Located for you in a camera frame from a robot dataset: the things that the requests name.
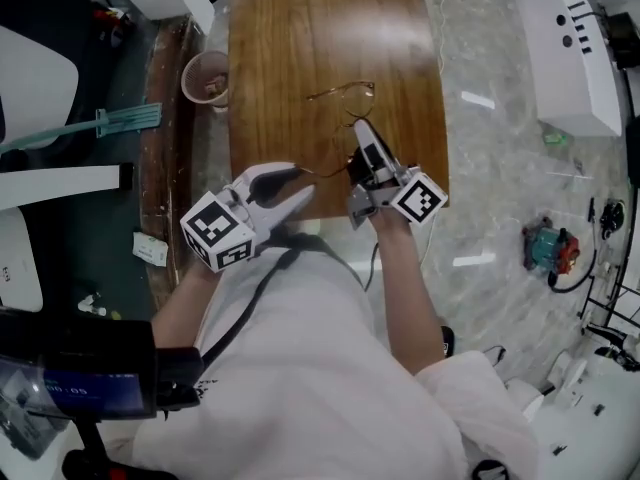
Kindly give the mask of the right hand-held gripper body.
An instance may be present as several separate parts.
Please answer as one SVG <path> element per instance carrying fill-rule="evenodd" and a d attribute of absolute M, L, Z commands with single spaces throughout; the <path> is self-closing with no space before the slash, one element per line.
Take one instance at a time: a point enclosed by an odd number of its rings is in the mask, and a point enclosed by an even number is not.
<path fill-rule="evenodd" d="M 381 209 L 394 209 L 423 226 L 448 201 L 448 195 L 418 166 L 391 173 L 382 168 L 352 184 L 347 210 L 354 229 Z"/>

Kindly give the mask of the thin wire-frame eyeglasses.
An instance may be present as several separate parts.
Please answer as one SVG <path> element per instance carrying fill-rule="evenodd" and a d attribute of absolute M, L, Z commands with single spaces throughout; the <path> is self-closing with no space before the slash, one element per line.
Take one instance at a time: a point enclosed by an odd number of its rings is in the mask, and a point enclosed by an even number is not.
<path fill-rule="evenodd" d="M 329 172 L 319 172 L 300 164 L 295 168 L 303 174 L 321 179 L 330 179 L 347 170 L 353 161 L 358 141 L 354 135 L 357 120 L 368 118 L 375 104 L 375 83 L 367 80 L 354 80 L 342 85 L 304 96 L 305 102 L 316 102 L 322 98 L 338 95 L 339 120 L 330 136 L 323 143 L 338 155 L 339 166 Z"/>

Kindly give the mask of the person's left forearm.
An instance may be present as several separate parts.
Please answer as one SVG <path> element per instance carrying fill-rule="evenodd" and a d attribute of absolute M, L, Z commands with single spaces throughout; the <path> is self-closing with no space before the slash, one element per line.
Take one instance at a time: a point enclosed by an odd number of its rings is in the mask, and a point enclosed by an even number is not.
<path fill-rule="evenodd" d="M 155 346 L 193 347 L 209 303 L 222 278 L 202 262 L 194 262 L 168 301 L 152 318 Z"/>

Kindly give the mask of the person's right forearm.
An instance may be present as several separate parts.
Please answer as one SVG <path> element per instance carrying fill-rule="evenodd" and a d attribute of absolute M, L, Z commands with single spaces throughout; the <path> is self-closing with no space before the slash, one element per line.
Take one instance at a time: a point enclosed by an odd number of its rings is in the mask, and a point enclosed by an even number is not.
<path fill-rule="evenodd" d="M 416 375 L 445 358 L 441 322 L 422 276 L 408 221 L 394 209 L 382 209 L 371 223 L 381 259 L 390 350 Z"/>

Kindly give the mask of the worn brown wooden beam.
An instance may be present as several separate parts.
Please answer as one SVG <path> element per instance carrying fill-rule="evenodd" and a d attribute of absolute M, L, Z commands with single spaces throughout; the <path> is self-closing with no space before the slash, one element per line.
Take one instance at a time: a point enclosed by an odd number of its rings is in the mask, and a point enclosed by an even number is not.
<path fill-rule="evenodd" d="M 158 127 L 140 134 L 140 225 L 143 233 L 168 246 L 166 265 L 148 268 L 155 296 L 173 290 L 187 262 L 179 220 L 191 202 L 195 106 L 182 93 L 181 75 L 198 46 L 193 19 L 162 20 L 146 70 L 145 101 L 159 103 L 162 117 Z"/>

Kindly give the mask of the pink plastic waste basket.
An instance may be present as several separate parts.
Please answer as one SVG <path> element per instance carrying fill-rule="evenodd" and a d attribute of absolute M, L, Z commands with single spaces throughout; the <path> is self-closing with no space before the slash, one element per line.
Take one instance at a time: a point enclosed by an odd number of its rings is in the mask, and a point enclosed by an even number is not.
<path fill-rule="evenodd" d="M 209 50 L 195 55 L 182 72 L 181 89 L 189 101 L 208 105 L 216 113 L 226 113 L 229 95 L 227 54 Z"/>

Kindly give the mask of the red and green machine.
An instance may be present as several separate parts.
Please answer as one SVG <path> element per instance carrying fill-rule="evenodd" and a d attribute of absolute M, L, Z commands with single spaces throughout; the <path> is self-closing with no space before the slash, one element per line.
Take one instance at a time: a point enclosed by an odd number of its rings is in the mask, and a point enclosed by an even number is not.
<path fill-rule="evenodd" d="M 577 237 L 566 228 L 556 228 L 543 216 L 522 228 L 523 266 L 532 271 L 541 267 L 556 276 L 568 274 L 580 256 Z"/>

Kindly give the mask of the person's white shirt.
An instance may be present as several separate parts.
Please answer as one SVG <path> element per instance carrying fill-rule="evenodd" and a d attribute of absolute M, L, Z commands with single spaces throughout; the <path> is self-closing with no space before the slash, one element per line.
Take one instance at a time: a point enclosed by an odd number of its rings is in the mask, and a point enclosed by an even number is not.
<path fill-rule="evenodd" d="M 470 480 L 490 458 L 536 480 L 536 437 L 484 354 L 413 375 L 344 265 L 304 252 L 277 270 L 281 255 L 224 273 L 198 348 L 254 313 L 203 374 L 197 406 L 140 425 L 134 465 L 180 480 Z"/>

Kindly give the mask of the black phone with screen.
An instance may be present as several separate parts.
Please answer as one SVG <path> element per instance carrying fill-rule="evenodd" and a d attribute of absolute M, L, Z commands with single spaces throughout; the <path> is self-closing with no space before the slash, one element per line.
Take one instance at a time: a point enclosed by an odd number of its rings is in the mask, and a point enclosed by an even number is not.
<path fill-rule="evenodd" d="M 35 415 L 92 421 L 156 412 L 147 321 L 0 314 L 0 397 Z"/>

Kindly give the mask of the white box appliance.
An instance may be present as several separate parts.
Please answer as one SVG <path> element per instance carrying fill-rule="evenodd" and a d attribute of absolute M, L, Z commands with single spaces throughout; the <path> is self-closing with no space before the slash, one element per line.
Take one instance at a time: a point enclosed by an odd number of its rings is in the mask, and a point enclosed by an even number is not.
<path fill-rule="evenodd" d="M 28 229 L 17 207 L 0 211 L 0 306 L 31 313 L 43 307 Z"/>

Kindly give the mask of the black monitor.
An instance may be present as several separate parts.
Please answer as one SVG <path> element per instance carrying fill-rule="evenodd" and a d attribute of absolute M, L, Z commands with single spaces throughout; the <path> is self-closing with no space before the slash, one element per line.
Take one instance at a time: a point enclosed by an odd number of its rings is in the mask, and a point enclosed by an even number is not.
<path fill-rule="evenodd" d="M 634 187 L 640 188 L 640 115 L 627 125 L 625 139 L 629 180 Z"/>

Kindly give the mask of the white rounded machine housing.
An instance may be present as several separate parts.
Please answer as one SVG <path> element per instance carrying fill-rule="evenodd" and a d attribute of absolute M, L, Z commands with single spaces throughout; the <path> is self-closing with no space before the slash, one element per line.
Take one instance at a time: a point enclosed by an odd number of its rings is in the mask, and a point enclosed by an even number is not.
<path fill-rule="evenodd" d="M 78 81 L 72 61 L 0 25 L 0 146 L 65 126 Z"/>

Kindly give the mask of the black phone holder stand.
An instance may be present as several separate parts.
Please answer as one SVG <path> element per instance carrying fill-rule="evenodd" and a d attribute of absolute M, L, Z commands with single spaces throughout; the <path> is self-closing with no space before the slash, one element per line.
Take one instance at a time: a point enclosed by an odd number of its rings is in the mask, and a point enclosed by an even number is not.
<path fill-rule="evenodd" d="M 107 420 L 151 419 L 195 407 L 195 384 L 204 371 L 199 351 L 157 349 L 144 356 L 134 372 L 74 373 L 88 392 L 63 403 L 63 413 L 78 430 L 84 448 L 66 453 L 67 480 L 179 480 L 174 474 L 125 465 L 109 458 L 97 424 Z"/>

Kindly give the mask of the black and white clip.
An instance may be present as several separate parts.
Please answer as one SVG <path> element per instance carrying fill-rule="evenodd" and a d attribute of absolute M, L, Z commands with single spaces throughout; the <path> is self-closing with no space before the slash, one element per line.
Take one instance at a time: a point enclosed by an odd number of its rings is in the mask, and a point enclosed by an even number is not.
<path fill-rule="evenodd" d="M 471 479 L 510 480 L 510 474 L 503 463 L 493 459 L 485 459 L 480 461 L 473 469 Z"/>

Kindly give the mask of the black metal frame rack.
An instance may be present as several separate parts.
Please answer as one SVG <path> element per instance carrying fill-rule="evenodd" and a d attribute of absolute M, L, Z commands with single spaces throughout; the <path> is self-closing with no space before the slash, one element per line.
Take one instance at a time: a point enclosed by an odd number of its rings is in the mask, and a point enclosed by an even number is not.
<path fill-rule="evenodd" d="M 577 317 L 599 310 L 604 313 L 604 324 L 625 333 L 640 331 L 640 281 L 635 285 L 625 282 L 625 273 L 615 266 L 607 278 L 590 275 L 588 291 Z"/>

